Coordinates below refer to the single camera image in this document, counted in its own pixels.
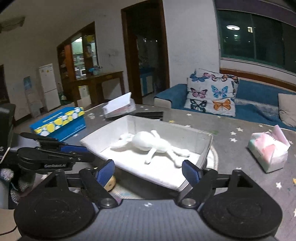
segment plush toy body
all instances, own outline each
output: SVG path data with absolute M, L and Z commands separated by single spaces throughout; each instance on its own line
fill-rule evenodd
M 111 145 L 112 149 L 124 147 L 127 143 L 131 142 L 132 145 L 142 151 L 148 151 L 145 163 L 149 164 L 155 152 L 167 153 L 174 161 L 176 167 L 181 167 L 183 160 L 179 159 L 177 155 L 188 157 L 190 151 L 187 149 L 180 149 L 172 146 L 168 141 L 160 138 L 157 131 L 152 130 L 151 133 L 140 131 L 137 134 L 123 134 L 120 140 Z

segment open storage box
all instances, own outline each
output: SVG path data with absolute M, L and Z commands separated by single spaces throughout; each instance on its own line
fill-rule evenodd
M 113 159 L 115 165 L 135 176 L 176 191 L 183 190 L 188 182 L 181 168 L 176 168 L 166 153 L 155 153 L 149 165 L 144 163 L 147 152 L 135 149 L 130 144 L 117 150 L 110 145 L 125 133 L 156 130 L 161 138 L 172 146 L 188 149 L 188 159 L 198 167 L 204 167 L 212 135 L 193 128 L 155 121 L 137 116 L 124 116 L 83 138 L 80 142 L 103 160 Z

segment blue and yellow box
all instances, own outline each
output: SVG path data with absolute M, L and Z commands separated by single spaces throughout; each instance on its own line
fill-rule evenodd
M 64 141 L 86 128 L 82 107 L 65 107 L 30 125 L 32 133 Z

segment white refrigerator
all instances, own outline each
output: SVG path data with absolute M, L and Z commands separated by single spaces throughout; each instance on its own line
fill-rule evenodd
M 39 67 L 39 73 L 43 88 L 43 94 L 47 111 L 57 108 L 61 105 L 57 84 L 54 78 L 54 69 L 52 64 Z

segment blue sofa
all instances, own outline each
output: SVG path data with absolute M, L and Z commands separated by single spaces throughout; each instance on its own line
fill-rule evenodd
M 235 99 L 236 116 L 228 117 L 271 126 L 279 125 L 281 128 L 296 131 L 296 128 L 285 125 L 279 118 L 279 93 L 296 94 L 274 86 L 240 80 Z M 161 103 L 161 100 L 166 100 L 170 102 L 170 107 L 173 109 L 200 112 L 183 107 L 186 96 L 187 85 L 177 84 L 157 94 L 154 101 L 155 105 L 159 105 L 157 103 Z

